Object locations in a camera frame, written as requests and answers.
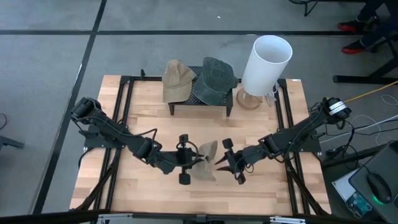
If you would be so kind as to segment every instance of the green light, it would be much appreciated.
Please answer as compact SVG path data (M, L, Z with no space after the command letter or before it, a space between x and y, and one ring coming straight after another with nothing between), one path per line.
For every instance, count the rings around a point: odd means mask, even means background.
M375 195L373 195L373 200L374 200L376 203L380 204L380 205L384 205L384 203L382 203L381 201L379 201Z

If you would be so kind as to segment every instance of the beige cloth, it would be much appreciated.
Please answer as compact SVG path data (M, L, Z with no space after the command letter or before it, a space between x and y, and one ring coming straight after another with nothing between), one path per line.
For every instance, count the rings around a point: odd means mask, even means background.
M200 180L216 181L211 168L214 165L214 157L217 152L217 141L203 144L199 147L199 154L204 155L204 161L198 162L187 170L192 177Z
M191 68L179 60L169 60L162 77L163 102L184 102L189 98L192 90L192 80L196 77Z

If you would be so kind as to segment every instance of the lamp base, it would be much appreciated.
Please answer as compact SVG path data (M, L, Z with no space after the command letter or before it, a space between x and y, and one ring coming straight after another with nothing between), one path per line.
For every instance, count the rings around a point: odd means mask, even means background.
M236 101L238 102L238 105L242 108L246 110L254 110L262 103L262 97L252 96L244 91L244 89L242 88L238 91L238 94L236 95Z

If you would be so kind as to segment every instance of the baseball cap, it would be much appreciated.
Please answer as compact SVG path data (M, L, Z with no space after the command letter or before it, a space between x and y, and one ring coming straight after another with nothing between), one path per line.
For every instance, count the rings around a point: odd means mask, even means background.
M163 82L163 102L174 103L186 101L192 91L192 80L196 77L191 68L179 60L169 60Z
M192 93L208 105L218 105L230 89L237 87L238 82L230 65L212 57L205 57L203 72L198 77Z

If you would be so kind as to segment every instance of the shoe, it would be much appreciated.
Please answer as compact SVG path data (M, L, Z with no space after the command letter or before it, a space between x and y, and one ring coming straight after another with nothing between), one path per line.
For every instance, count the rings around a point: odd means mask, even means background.
M365 22L358 22L356 20L354 21L349 21L349 22L340 22L337 25L337 28L342 31L350 31L354 33L362 32L363 29L365 28L366 23Z
M360 53L361 51L365 50L366 47L361 44L360 40L353 42L341 49L344 54L356 54Z

